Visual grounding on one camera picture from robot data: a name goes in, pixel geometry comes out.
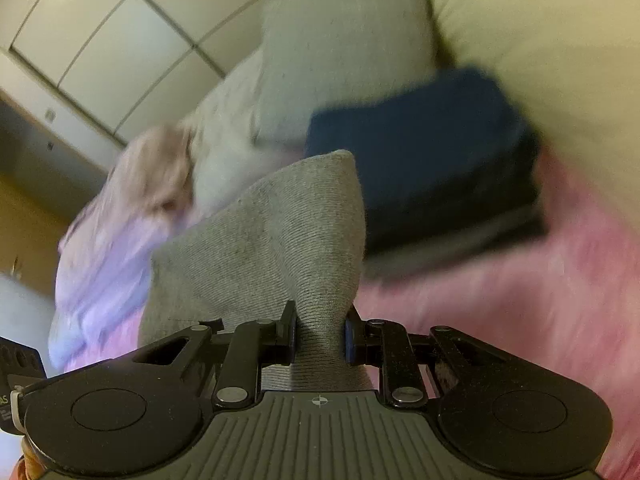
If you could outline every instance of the silver screw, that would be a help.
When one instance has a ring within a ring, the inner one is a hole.
[[[219,390],[216,395],[222,402],[241,402],[242,400],[245,400],[249,394],[244,388],[228,386]]]
[[[411,404],[412,402],[419,402],[424,397],[424,394],[413,386],[401,386],[396,388],[391,393],[391,396],[398,402],[403,404]]]

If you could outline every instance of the navy blue folded garment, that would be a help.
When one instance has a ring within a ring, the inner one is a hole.
[[[473,68],[373,106],[318,112],[305,156],[353,153],[367,254],[468,230],[531,206],[538,141],[495,81]]]

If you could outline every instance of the gray fabric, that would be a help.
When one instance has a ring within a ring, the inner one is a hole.
[[[291,367],[263,370],[265,389],[361,390],[363,368],[342,355],[344,316],[364,252],[364,208],[349,152],[307,158],[265,177],[213,218],[163,246],[139,343],[200,320],[228,330],[277,319],[295,300],[299,349]]]
[[[427,0],[275,0],[264,11],[257,139],[301,146],[311,115],[429,80]]]

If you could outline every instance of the gray pillow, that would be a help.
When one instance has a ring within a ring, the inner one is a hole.
[[[427,0],[275,0],[263,29],[258,141],[301,146],[315,111],[379,101],[435,72]]]

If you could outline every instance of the black electronic device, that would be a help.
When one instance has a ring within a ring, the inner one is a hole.
[[[364,392],[261,390],[262,368],[295,359],[292,301],[279,320],[222,328],[203,322],[26,387],[7,382],[18,361],[3,367],[0,398],[44,479],[599,478],[612,430],[603,400],[453,328],[408,334],[352,308],[345,359],[380,369],[379,391]]]

